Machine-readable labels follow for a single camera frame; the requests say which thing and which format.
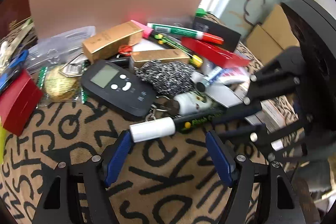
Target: blue object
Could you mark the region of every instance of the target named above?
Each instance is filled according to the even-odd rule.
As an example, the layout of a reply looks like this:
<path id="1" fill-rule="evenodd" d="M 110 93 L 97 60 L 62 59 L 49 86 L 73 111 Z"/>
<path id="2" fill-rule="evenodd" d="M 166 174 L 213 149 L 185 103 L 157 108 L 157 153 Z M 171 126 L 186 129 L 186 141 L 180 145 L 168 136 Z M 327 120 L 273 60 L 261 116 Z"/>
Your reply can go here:
<path id="1" fill-rule="evenodd" d="M 112 183 L 117 181 L 128 152 L 131 149 L 132 143 L 131 133 L 127 132 L 108 164 L 107 176 L 104 180 L 106 188 L 110 187 Z"/>
<path id="2" fill-rule="evenodd" d="M 10 84 L 21 74 L 24 63 L 29 54 L 28 50 L 22 51 L 16 56 L 8 67 L 0 75 L 0 95 L 10 86 Z"/>
<path id="3" fill-rule="evenodd" d="M 231 176 L 231 173 L 234 171 L 233 168 L 235 168 L 235 165 L 233 166 L 228 162 L 228 159 L 225 157 L 223 150 L 220 148 L 211 132 L 206 133 L 205 143 L 219 178 L 226 186 L 232 187 L 234 180 Z"/>

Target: white tube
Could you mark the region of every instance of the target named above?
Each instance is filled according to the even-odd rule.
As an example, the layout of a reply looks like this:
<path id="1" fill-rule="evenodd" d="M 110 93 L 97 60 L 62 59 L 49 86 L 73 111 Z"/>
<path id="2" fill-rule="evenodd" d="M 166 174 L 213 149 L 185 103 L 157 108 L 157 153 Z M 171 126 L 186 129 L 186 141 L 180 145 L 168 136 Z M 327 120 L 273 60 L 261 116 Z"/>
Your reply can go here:
<path id="1" fill-rule="evenodd" d="M 173 135 L 176 131 L 171 117 L 136 123 L 129 129 L 135 143 Z"/>

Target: black digital device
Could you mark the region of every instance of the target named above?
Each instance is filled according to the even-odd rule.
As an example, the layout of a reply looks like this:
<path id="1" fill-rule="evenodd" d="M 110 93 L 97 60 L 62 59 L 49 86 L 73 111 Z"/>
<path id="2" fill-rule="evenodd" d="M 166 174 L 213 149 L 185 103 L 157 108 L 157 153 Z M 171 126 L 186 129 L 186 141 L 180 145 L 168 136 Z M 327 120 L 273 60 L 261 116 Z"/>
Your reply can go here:
<path id="1" fill-rule="evenodd" d="M 144 119 L 156 98 L 150 84 L 105 60 L 91 65 L 82 75 L 81 82 L 90 97 L 129 121 Z"/>

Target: blue gripper pad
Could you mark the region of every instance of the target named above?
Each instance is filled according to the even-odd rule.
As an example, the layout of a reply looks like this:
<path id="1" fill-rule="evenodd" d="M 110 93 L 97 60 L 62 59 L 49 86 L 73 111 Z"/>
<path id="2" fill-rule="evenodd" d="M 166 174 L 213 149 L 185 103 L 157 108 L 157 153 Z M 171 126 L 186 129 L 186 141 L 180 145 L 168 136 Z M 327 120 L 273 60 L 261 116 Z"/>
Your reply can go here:
<path id="1" fill-rule="evenodd" d="M 108 163 L 107 176 L 104 180 L 105 187 L 109 187 L 112 183 L 117 181 L 132 143 L 131 133 L 127 132 Z"/>
<path id="2" fill-rule="evenodd" d="M 234 159 L 227 153 L 225 145 L 214 132 L 206 133 L 205 143 L 219 178 L 226 186 L 232 187 L 234 180 L 231 175 L 236 169 Z"/>

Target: red box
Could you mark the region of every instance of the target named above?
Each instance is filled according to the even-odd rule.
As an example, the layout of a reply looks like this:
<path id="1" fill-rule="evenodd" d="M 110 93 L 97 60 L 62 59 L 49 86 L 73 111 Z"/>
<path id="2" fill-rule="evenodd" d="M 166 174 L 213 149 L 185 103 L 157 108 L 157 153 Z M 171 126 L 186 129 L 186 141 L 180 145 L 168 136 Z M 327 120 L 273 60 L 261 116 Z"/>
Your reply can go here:
<path id="1" fill-rule="evenodd" d="M 189 37 L 182 37 L 181 44 L 222 68 L 245 67 L 251 61 L 223 48 Z"/>
<path id="2" fill-rule="evenodd" d="M 23 70 L 0 96 L 0 118 L 4 129 L 20 136 L 42 95 L 29 73 Z"/>

